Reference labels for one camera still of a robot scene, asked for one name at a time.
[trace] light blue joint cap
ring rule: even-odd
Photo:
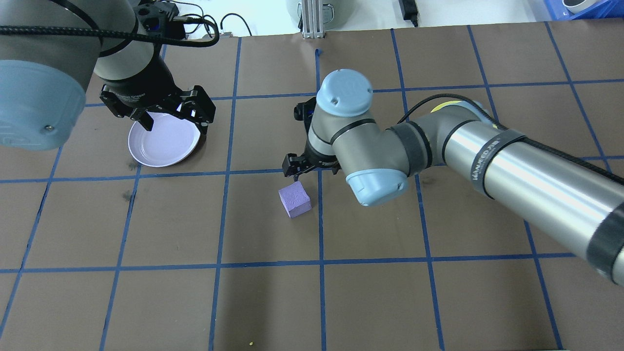
[[[33,151],[60,147],[85,100],[82,86],[58,69],[0,60],[0,144]]]
[[[405,173],[396,169],[365,169],[347,175],[346,180],[363,206],[381,205],[399,197],[409,187]]]
[[[329,73],[316,94],[316,105],[340,117],[356,117],[371,108],[373,86],[358,71],[338,69]]]

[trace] purple foam cube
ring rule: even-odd
[[[295,218],[300,214],[312,209],[310,197],[306,193],[301,182],[294,182],[289,186],[280,189],[281,203],[288,213],[288,217]]]

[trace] cable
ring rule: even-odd
[[[253,36],[253,34],[251,33],[251,29],[249,29],[249,25],[247,24],[247,21],[243,18],[243,16],[234,13],[234,12],[230,12],[227,15],[225,15],[223,18],[221,18],[221,23],[219,24],[219,27],[221,27],[221,30],[223,29],[223,20],[227,17],[227,16],[236,16],[240,19],[243,20],[243,23],[245,23],[245,27],[247,27],[247,31],[249,31],[249,36]]]
[[[152,37],[143,34],[107,31],[101,29],[72,28],[72,27],[44,27],[44,26],[0,26],[0,35],[48,35],[48,36],[79,36],[79,37],[103,37],[115,39],[130,39],[134,41],[151,42],[154,44],[167,44],[184,47],[209,47],[219,41],[219,28],[204,18],[186,17],[185,24],[206,24],[215,31],[215,37],[210,41],[178,40],[166,37]]]
[[[431,100],[439,99],[441,97],[450,97],[451,99],[458,99],[458,100],[466,101],[472,107],[476,108],[481,114],[483,114],[485,118],[487,118],[489,121],[492,121],[493,124],[497,123],[492,117],[490,117],[490,115],[485,110],[483,110],[483,108],[481,108],[481,106],[479,106],[476,102],[474,102],[473,100],[470,100],[466,96],[457,95],[457,94],[436,94],[436,95],[429,96],[428,98],[414,105],[414,107],[409,109],[409,111],[399,120],[399,122],[397,122],[397,124],[405,122],[405,120],[409,117],[409,115],[411,115],[412,112],[414,112],[418,107],[421,107],[422,105],[426,104],[427,102]]]
[[[199,14],[196,14],[196,13],[187,13],[187,14],[183,14],[182,15],[182,17],[187,17],[187,16],[195,16],[195,17],[203,18],[203,15],[199,15]],[[190,32],[186,32],[186,34],[193,34],[193,33],[197,32],[197,29],[199,29],[199,27],[201,27],[201,26],[202,26],[201,24],[198,24],[197,26],[195,26],[195,29],[193,29]]]
[[[466,101],[468,102],[471,106],[473,106],[474,108],[476,108],[485,118],[487,118],[487,120],[489,122],[491,122],[497,129],[501,130],[501,131],[506,131],[507,127],[503,126],[501,123],[497,122],[494,118],[492,118],[492,116],[490,116],[485,110],[483,110],[483,108],[481,108],[481,106],[479,106],[476,102],[474,102],[473,100],[467,98],[466,96],[462,96],[462,95],[457,95],[457,94],[436,94],[433,96],[429,96],[428,98],[422,100],[421,102],[417,103],[416,105],[414,105],[414,107],[412,107],[400,120],[398,123],[402,123],[404,122],[409,115],[412,114],[412,112],[414,112],[418,107],[421,107],[422,105],[426,104],[427,102],[434,100],[434,99],[438,99],[441,97],[450,97],[451,99],[458,99],[458,100],[462,100],[462,101]],[[624,178],[619,177],[615,174],[609,173],[607,171],[605,171],[604,169],[595,166],[585,160],[581,160],[578,157],[574,157],[570,154],[567,154],[566,152],[563,152],[561,150],[555,149],[554,147],[550,147],[548,145],[544,145],[539,141],[535,141],[529,137],[525,137],[524,139],[520,140],[521,142],[524,142],[528,145],[531,145],[535,148],[538,148],[542,151],[546,151],[549,152],[553,155],[559,156],[565,160],[568,160],[570,162],[573,162],[579,166],[582,166],[590,171],[593,171],[595,173],[600,174],[601,176],[604,176],[610,180],[612,180],[613,182],[616,182],[620,185],[624,185]]]
[[[191,6],[195,6],[195,7],[199,7],[199,10],[202,12],[202,17],[203,17],[203,8],[201,6],[199,6],[198,4],[192,4],[190,2],[183,2],[183,1],[177,1],[177,0],[157,0],[158,2],[173,2],[174,4],[183,4],[183,5],[191,5]]]
[[[217,21],[215,20],[215,18],[214,18],[214,17],[212,17],[212,16],[211,16],[211,15],[209,15],[209,14],[205,14],[205,15],[203,15],[203,16],[200,16],[200,15],[195,14],[195,13],[189,13],[189,14],[184,14],[184,15],[182,15],[182,16],[196,16],[196,17],[201,17],[201,18],[204,18],[204,19],[206,19],[206,18],[210,18],[210,19],[212,20],[212,22],[213,22],[213,23],[217,23]],[[198,24],[198,25],[197,25],[197,27],[195,27],[195,29],[193,29],[193,31],[192,31],[192,32],[188,32],[187,34],[193,34],[193,33],[195,33],[195,32],[197,31],[197,29],[199,29],[199,27],[200,27],[200,26],[201,26],[201,24]],[[208,36],[212,37],[212,33],[210,33],[210,27],[208,27],[208,25],[207,25],[207,24],[204,24],[204,25],[203,25],[203,27],[206,29],[206,33],[208,34]]]

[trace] grid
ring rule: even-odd
[[[429,87],[406,87],[403,78],[403,69],[401,65],[401,57],[399,55],[399,49],[397,46],[396,36],[393,29],[390,30],[392,37],[392,45],[394,48],[394,55],[396,57],[396,68],[399,74],[400,88],[397,89],[378,89],[375,90],[375,93],[384,93],[384,92],[400,92],[402,97],[402,103],[404,111],[407,112],[407,98],[406,92],[409,91],[433,91],[433,90],[446,90],[446,89],[468,89],[468,88],[484,88],[487,92],[487,97],[490,102],[490,106],[492,108],[492,113],[496,119],[498,119],[498,114],[494,105],[494,99],[492,98],[492,93],[490,88],[493,87],[520,87],[520,86],[570,86],[572,89],[574,98],[578,104],[578,108],[583,116],[583,119],[587,125],[589,132],[591,133],[592,139],[598,149],[600,156],[587,156],[582,157],[586,161],[603,161],[606,165],[608,171],[611,171],[611,167],[609,161],[611,160],[622,160],[624,159],[623,155],[606,155],[598,141],[598,137],[592,127],[592,123],[590,122],[587,113],[583,107],[581,99],[578,96],[576,86],[582,84],[601,84],[601,83],[613,83],[613,82],[624,82],[624,79],[600,79],[600,80],[584,80],[584,81],[574,81],[566,64],[563,60],[562,54],[558,48],[557,42],[552,34],[552,30],[550,25],[545,22],[544,26],[548,32],[548,36],[552,42],[552,46],[557,53],[557,57],[560,61],[561,67],[565,73],[567,78],[566,81],[557,81],[557,82],[533,82],[533,83],[510,83],[510,84],[489,84],[487,80],[486,71],[484,69],[483,63],[480,58],[479,48],[477,47],[477,43],[474,39],[474,34],[472,32],[472,27],[467,26],[467,30],[471,39],[471,44],[474,48],[474,54],[476,56],[480,73],[483,79],[483,84],[476,85],[463,85],[463,86],[429,86]],[[424,247],[426,254],[424,257],[401,257],[401,258],[386,258],[386,259],[325,259],[324,257],[324,240],[323,240],[323,178],[322,171],[316,171],[317,180],[318,180],[318,235],[319,235],[319,252],[318,252],[318,260],[290,260],[290,261],[271,261],[271,262],[244,262],[244,263],[223,263],[222,255],[223,255],[223,240],[225,235],[225,226],[226,226],[226,215],[227,215],[227,202],[228,202],[228,187],[230,183],[231,175],[238,174],[264,174],[264,173],[279,173],[281,169],[252,169],[245,171],[234,171],[231,170],[232,163],[232,145],[233,145],[233,135],[235,129],[235,110],[236,110],[236,102],[241,99],[270,99],[274,97],[308,97],[315,95],[315,92],[307,92],[307,93],[295,93],[295,94],[270,94],[270,95],[248,95],[248,96],[238,96],[237,88],[238,88],[238,74],[240,67],[240,53],[241,53],[241,43],[242,39],[238,38],[237,43],[237,52],[236,52],[236,68],[235,68],[235,78],[233,85],[233,92],[231,96],[222,96],[222,97],[214,97],[213,100],[226,100],[232,102],[232,112],[230,117],[230,135],[229,135],[229,143],[228,143],[228,155],[227,155],[227,166],[226,170],[223,172],[192,172],[192,173],[166,173],[166,174],[142,174],[142,168],[138,166],[136,169],[135,175],[128,176],[113,176],[113,177],[55,177],[56,168],[59,163],[59,159],[62,154],[62,147],[58,150],[56,155],[54,165],[52,166],[52,170],[50,172],[50,176],[48,178],[41,179],[11,179],[11,180],[0,180],[0,184],[17,184],[17,183],[45,183],[46,189],[44,195],[41,200],[41,205],[36,215],[36,219],[32,226],[32,231],[30,237],[28,239],[28,244],[26,247],[26,251],[24,252],[23,259],[21,262],[21,267],[19,269],[0,269],[0,274],[17,274],[14,286],[12,288],[11,296],[9,298],[9,302],[6,307],[6,311],[4,312],[2,322],[0,324],[0,338],[2,337],[2,333],[7,324],[7,320],[11,314],[11,307],[13,300],[15,298],[17,289],[19,287],[20,281],[24,274],[31,273],[53,273],[53,272],[114,272],[114,280],[112,284],[112,290],[110,292],[110,300],[107,308],[104,329],[102,331],[102,338],[100,341],[100,350],[104,350],[105,343],[107,340],[107,332],[108,326],[110,322],[110,316],[112,313],[112,309],[115,303],[115,294],[117,291],[117,283],[119,281],[120,272],[125,271],[147,271],[147,270],[185,270],[185,269],[214,269],[215,270],[215,284],[213,291],[213,301],[212,301],[212,312],[210,318],[210,330],[207,332],[208,338],[208,349],[214,349],[214,339],[215,339],[215,325],[217,323],[217,303],[219,298],[219,283],[220,283],[220,273],[223,268],[243,268],[243,267],[283,267],[283,266],[305,266],[312,265],[318,266],[319,268],[319,286],[320,286],[320,330],[321,330],[321,349],[323,351],[327,350],[327,338],[326,338],[326,311],[325,311],[325,266],[326,265],[348,265],[348,264],[380,264],[380,263],[410,263],[410,262],[423,262],[427,264],[427,271],[429,274],[429,283],[431,288],[432,295],[432,305],[434,309],[435,323],[437,327],[437,338],[439,343],[439,348],[441,350],[445,350],[444,343],[444,329],[443,324],[440,317],[439,311],[439,301],[437,298],[437,290],[436,290],[436,277],[434,274],[434,262],[460,262],[460,261],[485,261],[485,260],[533,260],[535,264],[535,269],[537,271],[537,275],[540,282],[540,287],[542,289],[544,302],[547,308],[548,317],[550,319],[551,327],[553,330],[553,336],[555,338],[555,342],[559,349],[563,349],[563,343],[560,338],[557,321],[555,319],[553,309],[550,304],[550,298],[548,295],[548,289],[545,282],[545,277],[542,272],[540,260],[541,259],[557,259],[557,258],[566,258],[566,257],[574,257],[573,254],[569,252],[558,252],[558,253],[547,253],[547,254],[539,254],[535,248],[535,243],[533,240],[533,235],[531,232],[531,228],[527,222],[524,222],[527,239],[530,244],[530,254],[510,254],[510,255],[464,255],[464,256],[435,256],[431,253],[431,248],[429,245],[429,236],[427,233],[427,219],[425,213],[425,206],[422,196],[421,190],[421,180],[417,175],[414,177],[415,185],[416,185],[416,194],[418,201],[418,208],[421,217],[421,226],[423,231],[424,238]],[[163,48],[162,55],[166,54],[166,46]],[[322,55],[321,49],[316,49],[314,52],[314,63],[316,69],[316,90],[319,89],[321,83],[321,73],[320,73],[320,57]],[[87,107],[97,107],[103,106],[103,104],[88,104]],[[125,243],[128,235],[130,221],[132,217],[132,211],[134,207],[134,199],[137,193],[137,189],[139,188],[139,182],[141,179],[149,179],[149,178],[161,178],[161,177],[201,177],[201,176],[225,176],[225,184],[223,189],[223,202],[222,202],[222,214],[221,214],[221,224],[219,231],[219,240],[218,240],[218,254],[217,254],[217,262],[215,264],[183,264],[183,265],[143,265],[143,266],[124,266],[122,265],[122,259],[124,256]],[[29,257],[30,249],[32,246],[32,242],[37,234],[37,226],[39,224],[39,219],[41,218],[41,212],[46,204],[47,195],[50,189],[50,186],[54,182],[90,182],[90,181],[115,181],[115,180],[134,180],[134,188],[132,190],[132,195],[130,198],[127,216],[124,225],[124,233],[122,236],[121,245],[119,248],[119,256],[117,259],[117,264],[115,266],[106,266],[106,267],[56,267],[56,268],[27,268],[26,261]]]

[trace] blue bin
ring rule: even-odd
[[[544,0],[544,2],[550,17],[555,21],[624,17],[624,0],[601,0],[576,14],[570,13],[561,0]]]

